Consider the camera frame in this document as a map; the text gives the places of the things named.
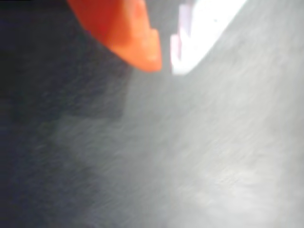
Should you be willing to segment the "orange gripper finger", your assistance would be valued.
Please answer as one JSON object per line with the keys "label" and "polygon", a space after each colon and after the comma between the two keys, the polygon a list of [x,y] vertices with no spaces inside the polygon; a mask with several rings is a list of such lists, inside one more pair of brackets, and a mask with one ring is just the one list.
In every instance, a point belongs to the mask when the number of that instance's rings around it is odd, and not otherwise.
{"label": "orange gripper finger", "polygon": [[162,68],[159,33],[151,28],[143,0],[68,0],[83,29],[131,66]]}

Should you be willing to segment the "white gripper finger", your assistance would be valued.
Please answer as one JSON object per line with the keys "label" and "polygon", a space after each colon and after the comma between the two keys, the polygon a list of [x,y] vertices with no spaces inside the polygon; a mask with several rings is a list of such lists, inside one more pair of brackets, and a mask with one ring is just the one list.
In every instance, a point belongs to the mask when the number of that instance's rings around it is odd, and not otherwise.
{"label": "white gripper finger", "polygon": [[170,37],[172,74],[190,73],[245,3],[246,0],[187,0],[179,5],[177,33]]}

